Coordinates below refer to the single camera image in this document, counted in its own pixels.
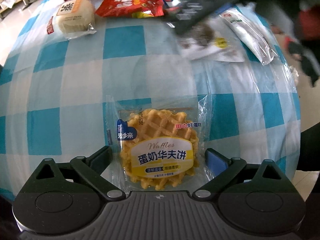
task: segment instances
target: white tile floor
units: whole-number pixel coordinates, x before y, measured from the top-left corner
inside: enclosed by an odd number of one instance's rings
[[[23,3],[21,2],[17,4],[14,9],[8,14],[8,16],[2,22],[0,22],[1,65],[4,65],[10,49],[13,46],[13,43],[16,40],[20,30],[42,0],[31,0],[31,2],[32,1],[35,2],[24,11],[19,11],[19,9],[22,8]],[[283,36],[277,35],[277,39],[281,45],[283,42]],[[308,78],[300,71],[299,63],[292,60],[289,56],[285,56],[288,60],[288,63],[297,67],[300,73],[297,90],[301,107],[301,130],[304,131],[320,122],[320,82],[318,82],[317,87],[311,88],[308,82]],[[304,199],[306,199],[310,194],[318,176],[319,171],[297,171],[295,173],[293,184]]]

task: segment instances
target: table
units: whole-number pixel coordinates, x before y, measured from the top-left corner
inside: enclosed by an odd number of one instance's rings
[[[21,30],[0,76],[0,188],[14,198],[43,158],[68,162],[108,144],[110,97],[124,107],[158,98],[212,97],[203,147],[249,163],[276,161],[292,179],[300,150],[300,107],[289,67],[262,66],[234,33],[243,63],[189,62],[159,19],[97,19],[97,33],[65,40],[46,25],[63,0],[44,0]],[[265,20],[240,11],[263,28]]]

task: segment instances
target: waffle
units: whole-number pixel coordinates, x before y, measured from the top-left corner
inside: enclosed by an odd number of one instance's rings
[[[156,110],[156,109],[146,109],[142,112],[143,125],[139,124],[139,115],[131,114],[128,121],[128,126],[132,126],[137,130],[137,137],[131,141],[121,141],[121,152],[120,156],[122,159],[122,164],[124,170],[132,182],[141,182],[141,187],[147,189],[149,186],[155,187],[156,190],[164,189],[166,184],[171,184],[176,187],[182,182],[185,174],[194,175],[193,167],[185,172],[181,172],[177,175],[161,178],[143,178],[135,176],[131,172],[131,155],[130,149],[136,144],[144,140],[152,139],[155,137],[169,136],[177,137],[188,140],[192,143],[193,149],[193,166],[199,166],[198,160],[196,158],[196,153],[198,151],[199,138],[197,133],[192,128],[176,129],[175,125],[179,123],[190,123],[191,121],[186,120],[187,114],[185,112],[172,113],[169,110]]]

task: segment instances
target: white label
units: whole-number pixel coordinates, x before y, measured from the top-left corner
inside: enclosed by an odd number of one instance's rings
[[[131,148],[132,173],[146,178],[168,177],[193,166],[192,143],[175,137],[145,140]]]

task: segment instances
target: waffles text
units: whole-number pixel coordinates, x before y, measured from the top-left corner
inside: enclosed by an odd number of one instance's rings
[[[148,143],[148,147],[149,147],[149,150],[151,150],[151,148],[152,148],[152,149],[171,148],[171,147],[174,147],[174,143],[169,144],[169,142],[164,142],[164,143],[162,143],[161,145],[159,145],[159,142],[156,142],[156,143]]]

